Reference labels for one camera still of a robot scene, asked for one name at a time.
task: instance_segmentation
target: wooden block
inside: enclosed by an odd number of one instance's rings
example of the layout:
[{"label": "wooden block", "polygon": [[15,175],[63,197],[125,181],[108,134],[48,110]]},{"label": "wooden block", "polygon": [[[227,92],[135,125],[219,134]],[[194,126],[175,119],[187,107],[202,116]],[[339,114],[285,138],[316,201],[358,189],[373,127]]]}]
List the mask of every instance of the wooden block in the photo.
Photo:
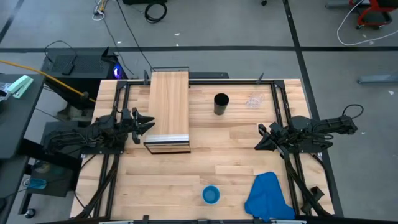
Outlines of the wooden block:
[{"label": "wooden block", "polygon": [[151,153],[190,152],[188,89],[188,72],[152,74],[149,113],[156,125],[144,142]]}]

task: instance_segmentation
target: desk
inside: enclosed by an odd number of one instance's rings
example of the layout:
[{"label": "desk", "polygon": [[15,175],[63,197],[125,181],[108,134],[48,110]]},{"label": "desk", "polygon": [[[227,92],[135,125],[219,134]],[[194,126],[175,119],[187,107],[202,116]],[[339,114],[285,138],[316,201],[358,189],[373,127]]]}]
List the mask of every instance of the desk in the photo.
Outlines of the desk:
[{"label": "desk", "polygon": [[[12,83],[22,75],[0,75],[0,82]],[[42,75],[29,75],[33,83],[21,96],[12,96],[0,103],[0,197],[8,196],[18,190],[29,157],[16,156],[25,135],[33,110],[39,100],[44,82]],[[0,223],[6,223],[16,194],[7,197],[7,205],[0,213]]]},{"label": "desk", "polygon": [[[284,81],[292,116],[309,116],[300,80]],[[112,111],[116,82],[101,82],[94,118]],[[150,115],[147,113],[149,91],[149,86],[133,85],[128,108],[136,107],[141,114]],[[223,116],[213,113],[213,97],[220,92],[229,96],[229,105]],[[260,108],[246,105],[253,92],[264,95]],[[282,105],[280,92],[278,96]],[[151,220],[252,219],[244,211],[243,204],[255,175],[270,171],[278,176],[285,200],[291,205],[287,174],[279,153],[254,150],[261,139],[257,125],[268,126],[276,121],[271,87],[191,85],[189,102],[192,153],[151,155],[142,144],[135,145],[129,138],[119,161],[111,219],[142,220],[143,215],[149,215]],[[286,125],[283,110],[282,119]],[[322,166],[308,154],[300,157],[307,187],[321,188],[325,196],[320,203],[326,211],[333,213]],[[96,156],[80,172],[76,193],[83,204],[89,202],[98,187],[102,160],[103,156]],[[221,200],[217,205],[206,205],[201,199],[201,191],[208,184],[220,188]],[[302,204],[297,186],[296,191],[298,202]],[[106,194],[102,199],[100,216],[104,215]],[[75,200],[70,216],[81,210]]]}]

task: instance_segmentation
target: red chair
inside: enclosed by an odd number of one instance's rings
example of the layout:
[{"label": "red chair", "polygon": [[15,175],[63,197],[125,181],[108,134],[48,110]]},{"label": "red chair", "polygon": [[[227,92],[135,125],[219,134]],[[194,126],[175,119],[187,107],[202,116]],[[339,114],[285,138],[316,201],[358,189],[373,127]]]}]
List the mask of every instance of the red chair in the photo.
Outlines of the red chair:
[{"label": "red chair", "polygon": [[[358,3],[349,0],[353,7]],[[359,13],[357,29],[364,26],[380,28],[392,22],[389,12],[398,8],[398,0],[369,0],[369,4],[361,3],[356,9]]]}]

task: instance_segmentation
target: blue light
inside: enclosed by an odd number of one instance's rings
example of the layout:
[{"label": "blue light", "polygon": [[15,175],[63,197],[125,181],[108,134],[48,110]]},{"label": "blue light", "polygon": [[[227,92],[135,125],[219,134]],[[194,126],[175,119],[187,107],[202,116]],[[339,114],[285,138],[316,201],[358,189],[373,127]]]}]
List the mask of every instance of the blue light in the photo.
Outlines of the blue light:
[{"label": "blue light", "polygon": [[122,78],[122,67],[120,66],[119,63],[117,63],[114,67],[113,67],[113,76],[116,79],[121,79]]}]

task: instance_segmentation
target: wooden board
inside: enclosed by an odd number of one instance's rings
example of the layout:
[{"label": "wooden board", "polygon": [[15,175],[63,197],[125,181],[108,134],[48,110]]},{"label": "wooden board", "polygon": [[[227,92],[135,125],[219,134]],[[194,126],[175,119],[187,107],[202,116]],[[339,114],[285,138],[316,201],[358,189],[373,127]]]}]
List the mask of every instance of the wooden board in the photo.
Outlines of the wooden board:
[{"label": "wooden board", "polygon": [[146,142],[189,140],[189,73],[152,73],[149,94],[149,114],[156,125],[146,136]]},{"label": "wooden board", "polygon": [[[300,80],[285,80],[285,84],[292,115],[309,116]],[[115,81],[101,82],[94,117],[111,112],[115,87]],[[128,107],[135,106],[140,113],[148,114],[149,92],[149,86],[133,86]],[[213,97],[219,92],[230,98],[223,116],[213,113]],[[260,108],[246,105],[253,92],[264,95]],[[153,220],[251,219],[243,204],[255,175],[264,172],[278,176],[285,201],[291,205],[285,166],[277,151],[254,150],[261,139],[257,125],[268,126],[275,121],[269,86],[191,85],[189,111],[191,154],[151,155],[144,146],[135,145],[131,138],[127,140],[119,163],[112,219],[141,220],[143,215],[150,215]],[[333,213],[322,166],[308,154],[302,154],[301,160],[307,187],[321,188],[325,196],[320,203]],[[76,192],[84,204],[97,189],[101,161],[102,157],[96,156],[80,174]],[[201,199],[201,191],[208,184],[221,190],[217,205],[206,205]],[[302,204],[297,186],[296,191]],[[81,210],[75,200],[71,216]]]}]

